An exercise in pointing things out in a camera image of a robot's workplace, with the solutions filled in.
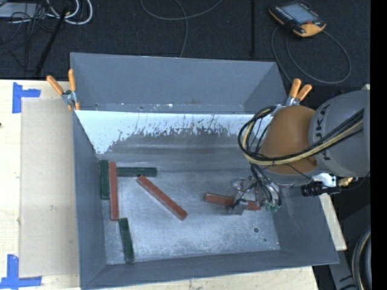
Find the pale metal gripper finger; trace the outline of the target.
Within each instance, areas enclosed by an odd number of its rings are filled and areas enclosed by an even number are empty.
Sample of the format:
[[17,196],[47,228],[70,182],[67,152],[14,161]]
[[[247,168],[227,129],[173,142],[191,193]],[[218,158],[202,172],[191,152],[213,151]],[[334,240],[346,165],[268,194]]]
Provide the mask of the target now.
[[238,201],[252,189],[253,178],[238,178],[233,181],[232,186],[236,191],[234,200]]
[[228,207],[228,212],[230,214],[242,215],[243,212],[247,209],[248,204],[249,203],[246,200],[240,199]]

